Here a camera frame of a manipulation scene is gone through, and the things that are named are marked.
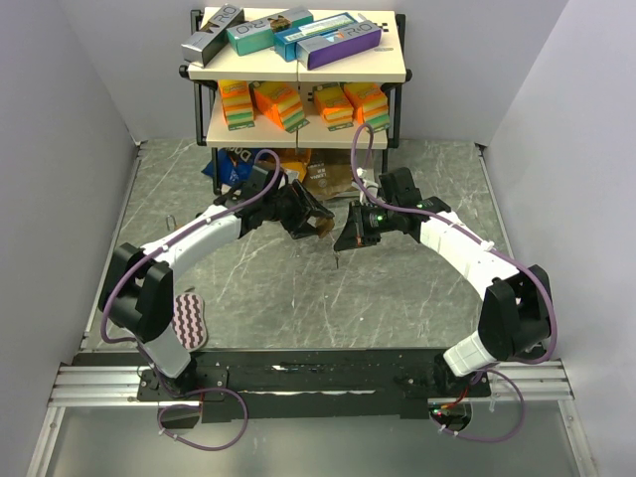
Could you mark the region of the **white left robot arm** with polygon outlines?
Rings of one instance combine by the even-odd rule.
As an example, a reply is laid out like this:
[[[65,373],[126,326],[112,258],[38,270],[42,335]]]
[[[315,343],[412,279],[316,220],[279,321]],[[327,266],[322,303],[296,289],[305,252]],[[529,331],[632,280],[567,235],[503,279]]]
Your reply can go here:
[[[280,224],[293,239],[322,238],[334,215],[300,181],[264,163],[169,235],[144,246],[126,242],[113,252],[98,301],[102,319],[131,334],[171,398],[189,397],[197,384],[193,359],[172,327],[175,282],[265,222]]]

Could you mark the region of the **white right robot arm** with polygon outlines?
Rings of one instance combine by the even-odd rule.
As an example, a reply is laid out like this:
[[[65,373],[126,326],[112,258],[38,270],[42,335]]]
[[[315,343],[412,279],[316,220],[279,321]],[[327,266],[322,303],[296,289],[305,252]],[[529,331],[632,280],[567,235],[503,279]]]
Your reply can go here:
[[[448,348],[434,371],[442,394],[458,395],[472,373],[525,359],[553,334],[554,308],[542,268],[513,262],[474,234],[445,202],[423,198],[406,168],[381,175],[378,183],[360,176],[354,180],[361,198],[350,203],[335,250],[376,245],[383,234],[401,232],[444,258],[482,301],[476,330]]]

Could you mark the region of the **small brass padlock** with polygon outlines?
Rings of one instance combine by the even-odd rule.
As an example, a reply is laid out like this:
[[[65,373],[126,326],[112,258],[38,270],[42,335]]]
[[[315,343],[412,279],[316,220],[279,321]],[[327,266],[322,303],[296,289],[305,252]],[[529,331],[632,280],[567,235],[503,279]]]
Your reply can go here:
[[[166,225],[169,232],[173,232],[180,227],[176,218],[173,215],[168,215],[166,217]]]

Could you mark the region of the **large brass padlock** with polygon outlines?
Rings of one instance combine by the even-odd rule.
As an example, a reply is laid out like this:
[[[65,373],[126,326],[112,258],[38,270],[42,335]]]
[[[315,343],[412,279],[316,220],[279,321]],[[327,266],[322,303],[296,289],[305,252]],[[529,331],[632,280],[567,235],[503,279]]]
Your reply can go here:
[[[319,239],[323,239],[326,235],[328,235],[334,228],[334,219],[333,218],[317,218],[315,222],[316,234]]]

